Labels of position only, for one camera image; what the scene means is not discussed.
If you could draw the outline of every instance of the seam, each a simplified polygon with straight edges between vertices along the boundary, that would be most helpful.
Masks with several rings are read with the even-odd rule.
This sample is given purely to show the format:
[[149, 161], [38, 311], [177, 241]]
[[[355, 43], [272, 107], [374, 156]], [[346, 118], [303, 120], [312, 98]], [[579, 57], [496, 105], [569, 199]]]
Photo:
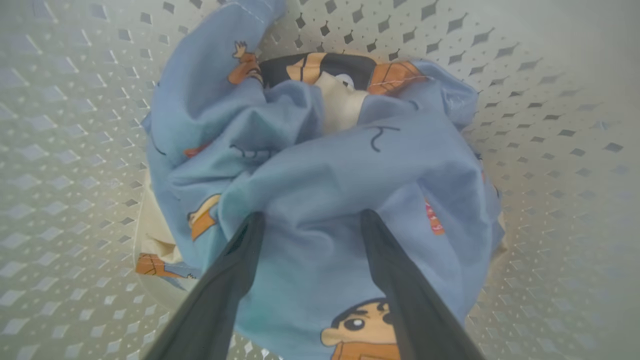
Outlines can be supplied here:
[[246, 12], [247, 14], [249, 14], [249, 15], [251, 15], [251, 16], [253, 16], [253, 17], [255, 17], [259, 22], [261, 22], [261, 23], [264, 25], [264, 21], [262, 20], [262, 18], [261, 18], [261, 17], [259, 17], [258, 15], [255, 15], [254, 13], [252, 13], [251, 11], [249, 11], [249, 9], [245, 8], [242, 4], [239, 4], [239, 3], [226, 3], [226, 4], [224, 4], [223, 6], [221, 6], [221, 7], [217, 8], [217, 9], [216, 9], [216, 12], [218, 12], [218, 11], [220, 11], [220, 10], [222, 10], [222, 9], [224, 9], [224, 8], [226, 8], [226, 7], [228, 7], [228, 6], [232, 6], [232, 5], [239, 6], [239, 7], [240, 7], [240, 9], [244, 10], [244, 12]]
[[269, 8], [269, 10], [271, 10], [271, 12], [273, 12], [273, 8], [271, 7], [271, 5], [269, 5], [265, 0], [258, 0], [261, 3], [263, 3], [265, 6], [267, 6]]
[[428, 76], [424, 76], [424, 75], [423, 76], [414, 76], [414, 77], [406, 78], [406, 79], [403, 79], [403, 80], [391, 80], [391, 81], [383, 81], [382, 83], [373, 83], [370, 86], [392, 84], [392, 83], [400, 83], [401, 84], [401, 83], [405, 83], [405, 82], [407, 82], [409, 80], [413, 80], [413, 79], [428, 79], [428, 78], [429, 78]]

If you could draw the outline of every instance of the diamond-shaped hole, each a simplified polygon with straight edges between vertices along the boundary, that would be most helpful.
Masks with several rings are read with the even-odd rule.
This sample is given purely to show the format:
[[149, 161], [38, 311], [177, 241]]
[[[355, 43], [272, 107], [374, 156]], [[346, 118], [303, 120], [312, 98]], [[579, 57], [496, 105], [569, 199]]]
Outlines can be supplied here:
[[427, 5], [427, 6], [422, 8], [422, 17], [421, 17], [420, 21], [428, 18], [429, 16], [435, 15], [437, 2], [438, 1], [434, 2], [431, 5]]
[[131, 33], [127, 29], [118, 29], [118, 38], [120, 40], [131, 41]]
[[305, 20], [302, 19], [302, 13], [300, 13], [300, 16], [296, 19], [296, 25], [298, 25], [298, 29], [304, 28], [305, 25], [307, 25]]
[[558, 177], [560, 177], [561, 173], [555, 170], [551, 170], [550, 172], [547, 172], [547, 175], [553, 177], [554, 179], [557, 179]]
[[555, 219], [562, 219], [564, 217], [564, 213], [561, 210], [551, 211], [549, 215]]
[[623, 148], [624, 146], [618, 145], [613, 142], [610, 142], [607, 146], [604, 147], [605, 150], [612, 151], [612, 152], [620, 152]]
[[143, 59], [151, 60], [151, 52], [149, 49], [140, 49], [140, 57]]
[[109, 220], [103, 220], [100, 224], [98, 224], [98, 227], [101, 229], [104, 229], [105, 227], [109, 226], [113, 224], [112, 222], [110, 222]]
[[80, 185], [84, 186], [87, 189], [91, 189], [98, 184], [99, 184], [98, 180], [96, 180], [93, 176], [80, 180]]
[[162, 4], [162, 8], [170, 13], [173, 13], [175, 10], [175, 6], [171, 3], [167, 3], [166, 1]]
[[362, 14], [362, 8], [364, 7], [364, 4], [360, 4], [360, 9], [354, 11], [353, 13], [351, 13], [351, 17], [353, 18], [353, 22], [355, 24], [358, 23], [358, 21], [362, 20], [364, 18], [364, 15]]
[[140, 21], [151, 25], [151, 15], [144, 12], [140, 13]]
[[87, 158], [87, 161], [89, 162], [89, 164], [91, 164], [91, 166], [94, 166], [94, 167], [105, 162], [102, 156], [98, 154], [90, 156], [89, 158]]
[[562, 197], [564, 197], [564, 193], [560, 190], [554, 190], [553, 192], [550, 192], [549, 195], [555, 197], [556, 199], [561, 199]]
[[582, 169], [576, 171], [575, 173], [582, 177], [589, 177], [589, 175], [591, 175], [591, 170], [583, 167]]
[[107, 13], [104, 10], [104, 6], [99, 4], [90, 4], [89, 5], [89, 13], [92, 17], [96, 17], [98, 19], [106, 20]]
[[627, 172], [629, 172], [629, 168], [624, 165], [618, 165], [616, 168], [611, 169], [611, 172], [618, 175], [625, 175]]
[[587, 153], [586, 151], [576, 148], [570, 154], [576, 155], [576, 156], [582, 156], [582, 155], [585, 155], [586, 153]]
[[130, 218], [130, 217], [125, 217], [124, 219], [122, 219], [122, 221], [120, 221], [120, 223], [121, 223], [122, 225], [128, 225], [128, 224], [131, 224], [131, 223], [132, 223], [132, 222], [134, 222], [134, 221], [135, 221], [135, 220], [133, 220], [133, 219], [132, 219], [132, 218]]
[[575, 134], [575, 131], [571, 131], [571, 130], [562, 130], [560, 131], [560, 133], [558, 134], [558, 136], [573, 136]]
[[465, 17], [467, 17], [467, 15], [468, 14], [465, 13], [461, 18], [449, 21], [449, 27], [447, 28], [447, 34], [452, 32], [452, 31], [454, 31], [454, 30], [462, 28], [462, 25], [464, 25]]
[[594, 197], [596, 197], [596, 194], [594, 192], [592, 192], [591, 190], [585, 190], [581, 193], [578, 194], [579, 197], [585, 199], [585, 200], [591, 200]]
[[57, 125], [47, 115], [31, 117], [26, 120], [30, 122], [33, 128], [37, 131], [54, 129], [57, 127]]
[[329, 0], [326, 3], [324, 3], [324, 7], [326, 7], [326, 12], [327, 13], [332, 13], [335, 9], [338, 8], [335, 5], [335, 1], [333, 1], [333, 0]]

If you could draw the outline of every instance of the white plastic basket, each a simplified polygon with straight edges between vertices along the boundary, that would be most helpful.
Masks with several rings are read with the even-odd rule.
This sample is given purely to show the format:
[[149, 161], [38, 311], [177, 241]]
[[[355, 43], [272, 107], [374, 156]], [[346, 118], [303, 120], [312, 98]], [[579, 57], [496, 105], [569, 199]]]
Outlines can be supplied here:
[[[178, 306], [183, 293], [133, 272], [140, 122], [164, 62], [218, 5], [0, 3], [3, 359], [141, 359]], [[464, 134], [504, 194], [508, 251], [468, 332], [488, 359], [637, 358], [638, 10], [290, 0], [260, 56], [427, 58], [474, 86]], [[231, 359], [278, 358], [240, 336], [231, 347]]]

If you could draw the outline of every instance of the black line drawing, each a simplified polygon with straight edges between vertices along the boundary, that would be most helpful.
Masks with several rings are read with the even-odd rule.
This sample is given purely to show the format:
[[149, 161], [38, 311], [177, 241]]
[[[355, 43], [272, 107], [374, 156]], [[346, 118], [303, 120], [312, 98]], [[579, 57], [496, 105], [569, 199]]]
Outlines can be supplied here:
[[160, 154], [166, 156], [166, 154], [164, 152], [160, 151], [160, 149], [158, 149], [158, 146], [156, 146], [156, 141], [154, 141], [154, 137], [152, 136], [151, 132], [149, 132], [149, 138], [151, 139], [151, 144], [154, 146], [156, 151], [159, 152]]
[[371, 148], [375, 152], [380, 152], [380, 149], [376, 146], [376, 140], [382, 136], [385, 130], [400, 131], [400, 129], [398, 129], [397, 127], [390, 127], [390, 126], [372, 126], [372, 127], [368, 127], [368, 129], [378, 129], [379, 131], [378, 134], [376, 134], [376, 136], [374, 136], [371, 139]]

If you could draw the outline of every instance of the cartoon character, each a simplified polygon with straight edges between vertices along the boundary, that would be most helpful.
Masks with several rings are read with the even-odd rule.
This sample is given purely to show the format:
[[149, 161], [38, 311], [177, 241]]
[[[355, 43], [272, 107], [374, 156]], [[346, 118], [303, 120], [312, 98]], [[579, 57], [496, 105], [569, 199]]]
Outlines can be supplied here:
[[262, 84], [262, 72], [258, 60], [253, 53], [246, 52], [246, 42], [236, 42], [236, 52], [233, 57], [238, 59], [238, 65], [227, 77], [230, 83], [240, 84], [246, 78], [255, 78]]
[[191, 228], [191, 239], [193, 241], [196, 241], [208, 228], [216, 225], [216, 221], [211, 217], [211, 214], [209, 214], [209, 210], [215, 205], [218, 205], [219, 200], [220, 194], [211, 195], [207, 200], [204, 200], [196, 211], [189, 213], [188, 221], [189, 227]]
[[322, 331], [322, 344], [334, 347], [331, 360], [400, 360], [396, 333], [386, 299], [355, 305]]
[[198, 269], [186, 266], [184, 263], [167, 264], [155, 254], [141, 252], [136, 263], [136, 272], [142, 275], [180, 277], [183, 279], [196, 279], [200, 274], [194, 276], [192, 273]]
[[265, 85], [270, 87], [289, 79], [315, 84], [320, 75], [327, 72], [347, 87], [374, 95], [391, 95], [408, 84], [427, 80], [408, 61], [377, 64], [366, 56], [348, 54], [290, 55], [264, 61], [260, 68]]

